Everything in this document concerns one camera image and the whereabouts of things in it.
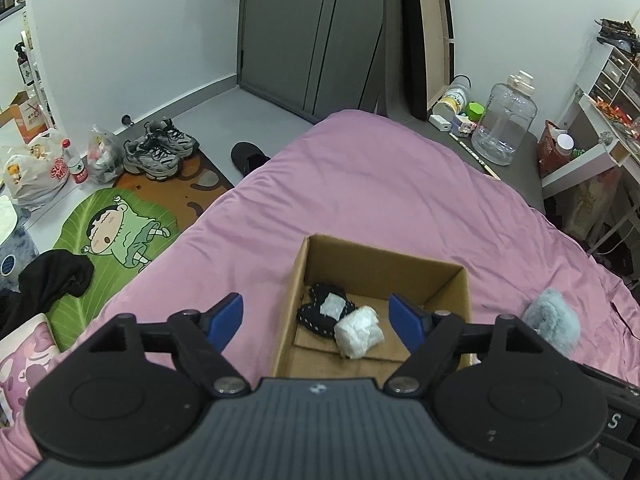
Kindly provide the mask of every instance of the gray floor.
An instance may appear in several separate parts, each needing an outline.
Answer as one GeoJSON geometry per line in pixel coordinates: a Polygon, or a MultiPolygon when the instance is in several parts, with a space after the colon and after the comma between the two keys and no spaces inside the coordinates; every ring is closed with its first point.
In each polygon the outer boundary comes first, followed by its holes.
{"type": "Polygon", "coordinates": [[[234,88],[176,116],[175,125],[200,141],[200,149],[235,186],[242,174],[231,162],[236,142],[252,142],[273,156],[312,124],[244,90],[234,88]]]}

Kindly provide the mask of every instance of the gray door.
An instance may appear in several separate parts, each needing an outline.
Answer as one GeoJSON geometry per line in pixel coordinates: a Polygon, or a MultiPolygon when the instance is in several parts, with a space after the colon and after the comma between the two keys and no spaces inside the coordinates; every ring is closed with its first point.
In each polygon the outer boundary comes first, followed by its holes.
{"type": "Polygon", "coordinates": [[[382,62],[383,0],[336,0],[329,38],[322,56],[322,67],[313,115],[324,119],[345,108],[373,111],[373,87],[382,86],[382,64],[374,62],[374,53],[382,62]]]}
{"type": "Polygon", "coordinates": [[[245,0],[240,85],[301,112],[323,0],[245,0]]]}

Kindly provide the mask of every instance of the shoelace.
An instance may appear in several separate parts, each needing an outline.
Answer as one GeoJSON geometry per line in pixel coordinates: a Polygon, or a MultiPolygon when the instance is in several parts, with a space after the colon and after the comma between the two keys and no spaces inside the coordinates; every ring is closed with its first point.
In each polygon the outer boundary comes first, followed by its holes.
{"type": "Polygon", "coordinates": [[[182,131],[180,131],[175,126],[170,126],[164,132],[172,139],[179,139],[180,137],[184,137],[184,133],[182,133],[182,131]]]}
{"type": "Polygon", "coordinates": [[[146,151],[154,157],[161,158],[163,156],[171,155],[172,153],[166,149],[158,139],[153,135],[147,135],[145,140],[138,145],[139,150],[146,151]]]}

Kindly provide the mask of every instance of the white plastic bag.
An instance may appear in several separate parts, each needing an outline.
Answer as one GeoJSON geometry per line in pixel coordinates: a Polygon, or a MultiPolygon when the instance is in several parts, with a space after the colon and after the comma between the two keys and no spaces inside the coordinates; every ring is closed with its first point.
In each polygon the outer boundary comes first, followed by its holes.
{"type": "Polygon", "coordinates": [[[20,207],[34,211],[49,203],[69,176],[62,158],[63,136],[47,130],[29,144],[0,148],[2,178],[20,207]]]}
{"type": "Polygon", "coordinates": [[[124,148],[115,134],[94,124],[89,132],[86,163],[89,178],[99,184],[120,176],[124,171],[124,148]]]}
{"type": "Polygon", "coordinates": [[[336,323],[334,337],[340,354],[349,359],[363,358],[371,348],[385,340],[378,326],[378,314],[368,305],[357,308],[336,323]]]}
{"type": "Polygon", "coordinates": [[[586,240],[593,225],[609,211],[621,176],[622,168],[615,167],[578,184],[563,231],[576,240],[586,240]]]}

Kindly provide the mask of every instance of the wooden stick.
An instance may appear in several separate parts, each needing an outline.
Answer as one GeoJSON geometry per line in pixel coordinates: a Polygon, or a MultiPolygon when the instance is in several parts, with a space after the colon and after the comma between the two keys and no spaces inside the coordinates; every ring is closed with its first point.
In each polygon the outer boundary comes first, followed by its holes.
{"type": "Polygon", "coordinates": [[[486,164],[486,162],[484,160],[482,160],[474,150],[472,150],[470,147],[468,147],[464,142],[462,142],[462,140],[460,140],[459,137],[456,136],[456,134],[454,134],[453,132],[449,132],[449,135],[451,137],[453,137],[454,139],[457,140],[458,144],[460,146],[462,146],[465,150],[467,150],[468,154],[471,155],[477,162],[478,164],[480,164],[480,166],[482,166],[484,168],[484,170],[490,174],[493,178],[497,179],[497,180],[502,180],[497,173],[495,173],[494,170],[492,170],[491,168],[489,168],[489,166],[486,164]]]}

